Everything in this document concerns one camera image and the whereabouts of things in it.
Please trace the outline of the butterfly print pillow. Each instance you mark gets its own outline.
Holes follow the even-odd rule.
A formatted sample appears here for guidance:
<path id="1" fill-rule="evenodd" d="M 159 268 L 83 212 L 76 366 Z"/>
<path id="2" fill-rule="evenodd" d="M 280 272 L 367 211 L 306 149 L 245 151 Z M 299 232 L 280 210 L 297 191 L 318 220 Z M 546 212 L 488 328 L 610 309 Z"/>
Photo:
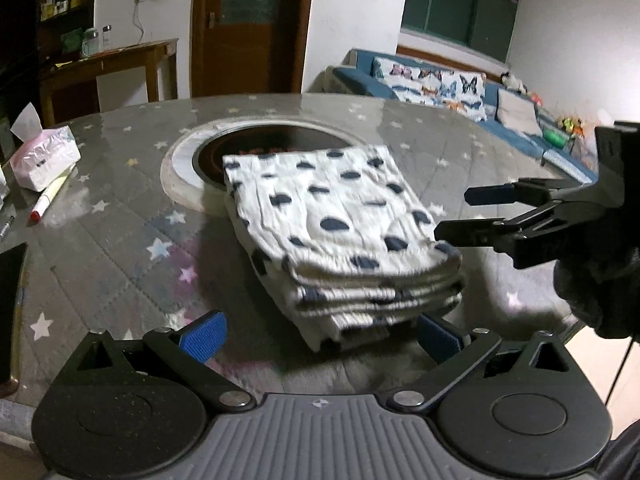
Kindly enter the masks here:
<path id="1" fill-rule="evenodd" d="M 487 119 L 482 73 L 430 70 L 389 58 L 375 58 L 372 68 L 375 79 L 390 88 L 399 101 L 448 108 L 473 122 Z"/>

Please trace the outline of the glass jar on table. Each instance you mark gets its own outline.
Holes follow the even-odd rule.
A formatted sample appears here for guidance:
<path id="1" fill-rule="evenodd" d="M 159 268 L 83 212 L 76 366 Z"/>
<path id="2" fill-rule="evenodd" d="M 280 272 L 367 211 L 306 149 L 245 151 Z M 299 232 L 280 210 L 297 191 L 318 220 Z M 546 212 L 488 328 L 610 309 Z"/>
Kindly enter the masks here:
<path id="1" fill-rule="evenodd" d="M 83 58 L 91 58 L 100 52 L 100 34 L 95 28 L 89 28 L 84 32 L 81 44 Z"/>

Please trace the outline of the green toy on sofa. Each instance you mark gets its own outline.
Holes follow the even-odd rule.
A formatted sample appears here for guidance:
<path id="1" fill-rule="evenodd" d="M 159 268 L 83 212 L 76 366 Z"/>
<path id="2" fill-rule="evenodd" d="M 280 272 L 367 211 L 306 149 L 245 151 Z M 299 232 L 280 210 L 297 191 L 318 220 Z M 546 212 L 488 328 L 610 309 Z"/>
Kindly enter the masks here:
<path id="1" fill-rule="evenodd" d="M 559 131 L 545 128 L 542 132 L 542 136 L 544 137 L 544 140 L 546 140 L 556 148 L 564 148 L 566 144 L 566 137 Z"/>

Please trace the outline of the dark green window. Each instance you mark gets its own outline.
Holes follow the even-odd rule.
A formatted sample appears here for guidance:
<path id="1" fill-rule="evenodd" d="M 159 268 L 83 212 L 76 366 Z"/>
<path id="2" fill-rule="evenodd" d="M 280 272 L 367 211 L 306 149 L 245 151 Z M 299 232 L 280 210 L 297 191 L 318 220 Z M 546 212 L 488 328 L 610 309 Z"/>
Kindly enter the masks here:
<path id="1" fill-rule="evenodd" d="M 405 0 L 401 26 L 504 62 L 516 12 L 518 0 Z"/>

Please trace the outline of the dark wooden shelf cabinet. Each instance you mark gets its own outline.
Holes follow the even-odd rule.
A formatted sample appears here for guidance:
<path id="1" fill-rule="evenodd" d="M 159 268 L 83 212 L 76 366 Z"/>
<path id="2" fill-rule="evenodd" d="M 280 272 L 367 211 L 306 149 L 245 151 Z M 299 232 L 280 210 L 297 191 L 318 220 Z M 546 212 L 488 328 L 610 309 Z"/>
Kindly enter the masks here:
<path id="1" fill-rule="evenodd" d="M 1 117 L 13 122 L 40 104 L 40 84 L 61 63 L 80 58 L 93 26 L 94 0 L 1 0 Z"/>

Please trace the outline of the beige cushion on sofa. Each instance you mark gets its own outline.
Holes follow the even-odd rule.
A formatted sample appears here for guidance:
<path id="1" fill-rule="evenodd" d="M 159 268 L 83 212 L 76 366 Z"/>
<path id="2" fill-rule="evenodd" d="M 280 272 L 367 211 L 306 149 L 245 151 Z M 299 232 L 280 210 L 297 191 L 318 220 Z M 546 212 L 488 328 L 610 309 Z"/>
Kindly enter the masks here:
<path id="1" fill-rule="evenodd" d="M 498 90 L 497 119 L 508 129 L 531 136 L 542 136 L 534 104 L 509 90 Z"/>

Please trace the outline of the brown wooden door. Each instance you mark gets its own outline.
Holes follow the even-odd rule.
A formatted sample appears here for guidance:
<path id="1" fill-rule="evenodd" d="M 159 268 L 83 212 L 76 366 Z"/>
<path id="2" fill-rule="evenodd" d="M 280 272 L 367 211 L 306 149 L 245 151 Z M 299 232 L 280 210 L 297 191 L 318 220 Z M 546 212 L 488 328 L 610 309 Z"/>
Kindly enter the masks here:
<path id="1" fill-rule="evenodd" d="M 311 0 L 192 0 L 191 96 L 298 93 Z"/>

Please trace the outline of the red cap marker pen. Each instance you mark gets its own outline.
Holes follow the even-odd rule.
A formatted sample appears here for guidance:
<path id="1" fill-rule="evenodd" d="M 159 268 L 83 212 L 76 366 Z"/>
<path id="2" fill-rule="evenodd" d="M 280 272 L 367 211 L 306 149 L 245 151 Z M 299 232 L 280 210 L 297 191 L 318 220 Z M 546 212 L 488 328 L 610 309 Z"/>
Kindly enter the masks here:
<path id="1" fill-rule="evenodd" d="M 68 177 L 72 174 L 76 165 L 69 166 L 66 168 L 62 174 L 57 176 L 40 194 L 38 200 L 35 205 L 32 207 L 32 211 L 29 214 L 29 220 L 34 223 L 38 223 L 46 211 L 51 206 L 52 202 L 55 199 L 55 196 L 58 195 L 60 189 L 68 179 Z"/>

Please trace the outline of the blue sofa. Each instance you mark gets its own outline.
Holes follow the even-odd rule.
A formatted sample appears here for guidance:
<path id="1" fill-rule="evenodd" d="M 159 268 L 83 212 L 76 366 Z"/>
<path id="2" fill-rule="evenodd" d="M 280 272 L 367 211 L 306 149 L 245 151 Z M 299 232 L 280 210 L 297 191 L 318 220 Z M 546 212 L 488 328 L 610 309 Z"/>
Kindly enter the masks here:
<path id="1" fill-rule="evenodd" d="M 352 49 L 345 65 L 323 72 L 321 89 L 448 108 L 580 183 L 598 178 L 596 170 L 573 154 L 577 134 L 562 129 L 537 97 L 513 78 L 503 84 L 479 70 L 456 70 L 417 58 Z"/>

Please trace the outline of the round black induction cooktop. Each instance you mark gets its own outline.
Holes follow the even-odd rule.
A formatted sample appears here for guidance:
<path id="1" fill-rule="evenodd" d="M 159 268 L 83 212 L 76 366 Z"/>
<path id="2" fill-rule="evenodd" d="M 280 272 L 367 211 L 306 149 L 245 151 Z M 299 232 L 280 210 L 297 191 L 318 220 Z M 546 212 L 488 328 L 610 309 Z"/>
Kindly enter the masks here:
<path id="1" fill-rule="evenodd" d="M 340 138 L 318 127 L 298 125 L 257 125 L 231 130 L 204 142 L 192 157 L 195 172 L 207 183 L 224 186 L 224 156 L 267 155 L 306 152 L 322 148 L 347 148 L 354 141 Z"/>

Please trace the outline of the white polka dot garment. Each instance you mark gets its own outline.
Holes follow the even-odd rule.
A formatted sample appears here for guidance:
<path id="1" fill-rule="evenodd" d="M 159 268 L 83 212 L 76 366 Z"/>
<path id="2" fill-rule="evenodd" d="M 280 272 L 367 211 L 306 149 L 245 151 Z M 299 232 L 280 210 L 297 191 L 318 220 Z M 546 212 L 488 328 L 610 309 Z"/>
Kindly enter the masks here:
<path id="1" fill-rule="evenodd" d="M 236 237 L 312 351 L 382 340 L 460 304 L 462 255 L 384 145 L 224 156 Z"/>

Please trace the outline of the brown wooden side table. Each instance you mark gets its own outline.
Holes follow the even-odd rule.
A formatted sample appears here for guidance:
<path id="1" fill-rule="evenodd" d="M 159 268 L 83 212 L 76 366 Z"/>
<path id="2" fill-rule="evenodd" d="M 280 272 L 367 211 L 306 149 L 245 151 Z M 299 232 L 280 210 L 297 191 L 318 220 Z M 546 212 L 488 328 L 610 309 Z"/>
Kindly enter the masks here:
<path id="1" fill-rule="evenodd" d="M 40 103 L 42 124 L 51 128 L 56 124 L 53 106 L 55 92 L 96 80 L 106 76 L 143 68 L 145 73 L 146 96 L 149 102 L 160 100 L 160 63 L 168 63 L 169 94 L 171 99 L 178 98 L 177 86 L 177 46 L 178 39 L 144 42 L 136 46 L 124 47 L 101 52 L 84 60 L 65 64 L 47 73 L 40 84 Z"/>

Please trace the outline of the pink tissue pack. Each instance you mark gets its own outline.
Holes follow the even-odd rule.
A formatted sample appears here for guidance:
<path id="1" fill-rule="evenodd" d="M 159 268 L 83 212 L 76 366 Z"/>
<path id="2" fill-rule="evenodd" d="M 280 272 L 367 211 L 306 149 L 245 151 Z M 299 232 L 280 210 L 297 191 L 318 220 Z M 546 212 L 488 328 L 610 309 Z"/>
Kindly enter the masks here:
<path id="1" fill-rule="evenodd" d="M 17 116 L 11 132 L 22 141 L 10 158 L 15 180 L 21 188 L 41 192 L 80 161 L 81 154 L 70 127 L 43 129 L 32 103 Z"/>

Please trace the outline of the black white plush toy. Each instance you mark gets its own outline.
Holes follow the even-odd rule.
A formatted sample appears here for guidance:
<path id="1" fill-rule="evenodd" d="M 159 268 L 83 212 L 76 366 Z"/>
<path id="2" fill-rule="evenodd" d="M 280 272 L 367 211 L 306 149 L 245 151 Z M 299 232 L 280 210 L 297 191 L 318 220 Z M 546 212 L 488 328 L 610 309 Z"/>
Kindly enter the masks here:
<path id="1" fill-rule="evenodd" d="M 510 91 L 524 94 L 524 96 L 527 94 L 527 88 L 525 84 L 523 84 L 523 81 L 515 77 L 511 72 L 505 72 L 501 75 L 501 83 L 504 88 Z"/>

